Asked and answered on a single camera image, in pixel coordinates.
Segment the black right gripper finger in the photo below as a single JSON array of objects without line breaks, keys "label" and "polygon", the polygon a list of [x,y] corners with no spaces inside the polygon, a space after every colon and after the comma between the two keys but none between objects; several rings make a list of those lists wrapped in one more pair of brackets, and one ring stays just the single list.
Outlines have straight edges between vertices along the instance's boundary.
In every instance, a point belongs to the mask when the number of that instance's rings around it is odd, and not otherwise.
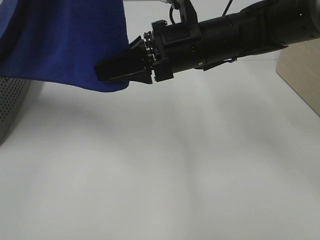
[{"label": "black right gripper finger", "polygon": [[94,70],[100,82],[153,83],[151,64],[144,48],[129,49],[98,63]]},{"label": "black right gripper finger", "polygon": [[135,40],[133,40],[129,44],[129,49],[130,50],[134,50],[134,49],[145,50],[146,49],[145,40],[139,35]]}]

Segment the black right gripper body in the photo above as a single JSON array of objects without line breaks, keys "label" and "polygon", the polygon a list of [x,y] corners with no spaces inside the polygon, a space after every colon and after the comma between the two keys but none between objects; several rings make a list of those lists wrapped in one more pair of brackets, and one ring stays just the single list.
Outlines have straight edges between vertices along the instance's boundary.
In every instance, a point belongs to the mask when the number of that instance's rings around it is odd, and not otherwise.
[{"label": "black right gripper body", "polygon": [[152,47],[154,62],[151,68],[156,82],[205,65],[205,40],[199,23],[167,25],[165,20],[158,20],[151,26],[152,38],[147,43]]}]

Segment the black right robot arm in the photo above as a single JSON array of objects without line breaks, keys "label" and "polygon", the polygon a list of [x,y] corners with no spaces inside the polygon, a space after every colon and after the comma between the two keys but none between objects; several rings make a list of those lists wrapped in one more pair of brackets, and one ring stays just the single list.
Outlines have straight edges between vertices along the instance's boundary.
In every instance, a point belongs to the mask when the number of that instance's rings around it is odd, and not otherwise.
[{"label": "black right robot arm", "polygon": [[205,21],[198,21],[189,0],[173,1],[172,7],[179,9],[180,22],[153,22],[128,50],[95,66],[99,81],[161,82],[178,72],[207,71],[320,36],[317,0],[261,0]]}]

